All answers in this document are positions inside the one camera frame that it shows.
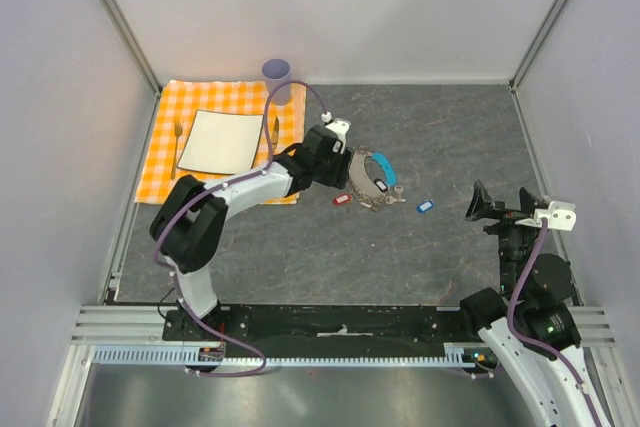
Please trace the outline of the metal keyring plate blue handle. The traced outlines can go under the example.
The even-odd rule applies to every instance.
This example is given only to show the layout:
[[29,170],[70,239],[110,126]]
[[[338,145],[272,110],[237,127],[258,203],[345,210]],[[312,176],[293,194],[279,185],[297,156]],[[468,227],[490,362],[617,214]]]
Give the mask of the metal keyring plate blue handle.
[[[367,166],[375,164],[381,170],[381,178],[372,176]],[[389,187],[387,192],[381,192],[374,180],[382,179]],[[388,159],[381,153],[374,153],[363,146],[355,148],[348,169],[347,185],[357,202],[372,212],[378,212],[382,205],[386,205],[385,197],[397,185],[397,175]]]

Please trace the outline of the blue key tag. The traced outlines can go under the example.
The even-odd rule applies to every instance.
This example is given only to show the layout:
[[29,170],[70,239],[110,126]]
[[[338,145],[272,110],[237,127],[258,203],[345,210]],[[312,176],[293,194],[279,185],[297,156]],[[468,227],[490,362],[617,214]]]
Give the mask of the blue key tag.
[[416,207],[416,211],[420,214],[424,214],[431,210],[433,207],[434,203],[431,200],[425,200]]

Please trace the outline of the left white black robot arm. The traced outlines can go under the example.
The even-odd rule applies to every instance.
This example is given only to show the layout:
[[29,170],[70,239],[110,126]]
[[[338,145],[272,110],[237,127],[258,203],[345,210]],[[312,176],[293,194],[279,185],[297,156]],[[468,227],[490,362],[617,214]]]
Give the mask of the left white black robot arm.
[[300,143],[285,148],[264,166],[205,183],[192,175],[178,180],[154,218],[150,235],[157,260],[171,270],[178,301],[188,313],[185,329],[208,340],[219,329],[219,300],[208,264],[225,222],[266,201],[286,198],[312,184],[342,189],[353,150],[346,146],[350,123],[337,119],[315,125]]

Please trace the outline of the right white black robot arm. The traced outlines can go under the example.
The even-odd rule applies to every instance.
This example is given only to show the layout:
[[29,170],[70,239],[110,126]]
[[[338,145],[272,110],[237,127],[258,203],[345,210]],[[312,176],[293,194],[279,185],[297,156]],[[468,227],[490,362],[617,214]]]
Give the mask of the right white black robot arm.
[[527,189],[519,199],[512,209],[493,199],[481,181],[473,187],[465,218],[485,221],[484,232],[497,237],[500,286],[460,303],[460,333],[482,340],[492,353],[490,361],[472,355],[474,365],[465,372],[473,380],[507,374],[538,426],[607,426],[568,306],[576,294],[571,266],[542,251],[550,231],[573,230],[575,206]]

